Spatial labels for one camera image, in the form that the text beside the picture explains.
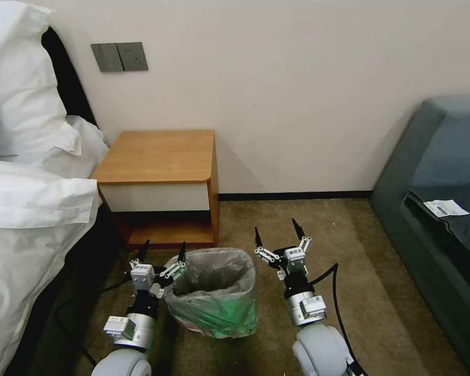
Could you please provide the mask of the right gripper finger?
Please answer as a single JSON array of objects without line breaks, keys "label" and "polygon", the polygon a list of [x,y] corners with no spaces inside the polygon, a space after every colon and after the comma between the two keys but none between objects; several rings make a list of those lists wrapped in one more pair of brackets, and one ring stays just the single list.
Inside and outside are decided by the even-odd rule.
[{"label": "right gripper finger", "polygon": [[295,248],[295,250],[291,253],[291,255],[293,257],[305,256],[307,253],[308,247],[312,241],[312,238],[305,235],[303,228],[296,222],[294,218],[292,218],[291,220],[292,220],[296,235],[298,239],[300,240],[299,246]]},{"label": "right gripper finger", "polygon": [[277,270],[283,271],[285,262],[284,262],[284,249],[277,249],[275,251],[270,251],[263,247],[263,243],[259,234],[257,227],[254,227],[255,230],[255,249],[254,253],[269,267]]}]

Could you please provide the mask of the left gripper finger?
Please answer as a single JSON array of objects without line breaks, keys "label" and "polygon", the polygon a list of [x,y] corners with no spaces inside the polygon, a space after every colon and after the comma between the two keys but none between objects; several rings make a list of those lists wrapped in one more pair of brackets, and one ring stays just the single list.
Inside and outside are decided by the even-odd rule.
[{"label": "left gripper finger", "polygon": [[145,258],[149,249],[150,240],[146,240],[146,242],[139,248],[137,256],[129,261],[130,264],[130,271],[133,271],[140,265],[145,265]]},{"label": "left gripper finger", "polygon": [[160,277],[164,279],[177,279],[186,270],[186,242],[183,241],[180,251],[176,258],[173,258],[165,266],[160,273]]}]

